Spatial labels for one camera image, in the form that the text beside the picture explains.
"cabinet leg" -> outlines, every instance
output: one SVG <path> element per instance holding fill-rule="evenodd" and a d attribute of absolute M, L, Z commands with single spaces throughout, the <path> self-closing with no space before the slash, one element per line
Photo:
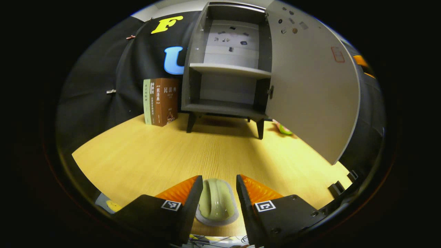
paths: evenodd
<path fill-rule="evenodd" d="M 257 124 L 257 133 L 259 134 L 259 139 L 263 139 L 263 122 L 265 119 L 261 119 L 256 122 Z"/>
<path fill-rule="evenodd" d="M 193 112 L 190 112 L 190 115 L 188 116 L 187 133 L 191 133 L 191 130 L 193 129 L 193 125 L 195 122 L 196 122 L 196 115 Z"/>

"open cabinet door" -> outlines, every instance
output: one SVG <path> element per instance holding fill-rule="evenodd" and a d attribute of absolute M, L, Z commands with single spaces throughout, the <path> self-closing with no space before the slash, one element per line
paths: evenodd
<path fill-rule="evenodd" d="M 359 113 L 355 64 L 341 41 L 314 17 L 277 0 L 266 13 L 274 86 L 266 114 L 335 164 Z"/>

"wooden table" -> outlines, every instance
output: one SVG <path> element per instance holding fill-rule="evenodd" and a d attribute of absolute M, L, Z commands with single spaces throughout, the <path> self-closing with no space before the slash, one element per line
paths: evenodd
<path fill-rule="evenodd" d="M 144 115 L 128 120 L 78 148 L 72 155 L 87 178 L 124 207 L 141 194 L 156 195 L 195 175 L 227 181 L 235 193 L 240 216 L 222 227 L 194 219 L 192 234 L 245 235 L 236 175 L 244 174 L 282 195 L 297 194 L 315 208 L 333 197 L 327 189 L 339 180 L 347 188 L 348 170 L 330 165 L 295 136 L 279 133 L 265 122 L 263 140 L 246 119 L 203 116 L 186 133 L 188 114 L 164 126 L 146 125 Z"/>

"metal clip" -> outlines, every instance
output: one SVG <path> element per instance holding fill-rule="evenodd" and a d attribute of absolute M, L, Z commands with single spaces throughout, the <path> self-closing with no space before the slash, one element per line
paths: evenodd
<path fill-rule="evenodd" d="M 274 92 L 274 85 L 272 85 L 271 88 L 266 92 L 267 94 L 269 94 L 270 99 L 273 98 L 273 92 Z"/>

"orange object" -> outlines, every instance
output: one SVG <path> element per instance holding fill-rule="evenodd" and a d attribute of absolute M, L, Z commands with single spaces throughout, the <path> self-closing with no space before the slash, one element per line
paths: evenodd
<path fill-rule="evenodd" d="M 361 65 L 364 67 L 369 67 L 366 63 L 366 61 L 364 61 L 363 57 L 361 57 L 360 55 L 355 55 L 354 56 L 355 62 L 357 63 L 357 65 Z"/>
<path fill-rule="evenodd" d="M 371 75 L 371 74 L 369 74 L 369 73 L 364 73 L 364 74 L 366 74 L 366 75 L 368 75 L 368 76 L 371 76 L 371 77 L 375 78 L 374 76 L 372 76 L 372 75 Z"/>
<path fill-rule="evenodd" d="M 248 191 L 248 196 L 250 197 L 251 204 L 269 201 L 277 198 L 283 197 L 283 195 L 275 192 L 274 190 L 266 187 L 265 185 L 247 177 L 240 175 Z"/>
<path fill-rule="evenodd" d="M 190 190 L 193 187 L 193 184 L 196 181 L 197 177 L 198 176 L 194 176 L 185 181 L 182 181 L 175 186 L 169 188 L 168 190 L 159 193 L 155 197 L 164 200 L 180 202 L 182 203 L 182 205 L 185 205 L 185 201 L 187 200 L 187 197 L 190 194 Z"/>

